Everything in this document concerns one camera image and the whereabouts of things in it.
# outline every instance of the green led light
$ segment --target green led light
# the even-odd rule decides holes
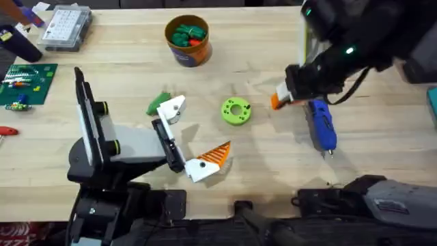
[[[346,50],[346,54],[350,55],[355,51],[354,47],[350,47]]]

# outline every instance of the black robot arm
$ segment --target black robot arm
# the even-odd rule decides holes
[[[316,38],[331,46],[304,66],[287,67],[285,82],[292,100],[327,100],[326,95],[342,92],[345,80],[363,70],[350,91],[333,104],[347,100],[371,68],[380,72],[391,67],[395,57],[407,58],[437,18],[429,14],[435,1],[370,1],[355,17],[339,2],[308,0],[302,7]]]

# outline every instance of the circuit board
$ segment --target circuit board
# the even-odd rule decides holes
[[[28,105],[43,105],[55,76],[57,64],[11,65],[0,85],[0,105],[16,102],[18,95],[26,94]],[[10,88],[8,81],[23,81],[30,85]]]

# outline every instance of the plastic storage box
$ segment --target plastic storage box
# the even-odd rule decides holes
[[[89,7],[57,5],[38,45],[47,51],[79,51],[91,22]]]

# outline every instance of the wooden table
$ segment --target wooden table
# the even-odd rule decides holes
[[[0,110],[1,125],[20,131],[0,146],[0,221],[68,218],[79,187],[66,178],[68,152],[81,136],[75,66],[96,99],[108,102],[117,124],[151,128],[145,110],[156,95],[185,95],[187,109],[172,129],[188,159],[231,140],[226,174],[193,184],[162,166],[137,179],[155,189],[186,189],[187,218],[228,217],[234,200],[244,199],[265,215],[293,216],[290,198],[297,189],[346,184],[363,174],[436,186],[437,134],[426,87],[403,82],[394,68],[371,72],[349,101],[330,108],[339,140],[333,159],[314,149],[302,107],[270,109],[285,67],[298,60],[299,10],[94,11],[80,52],[47,53],[40,61],[59,64],[46,104],[29,113]],[[181,14],[210,25],[213,54],[197,68],[181,67],[165,42],[166,23]],[[35,41],[37,33],[29,38]],[[221,119],[221,104],[231,96],[252,104],[243,126]]]

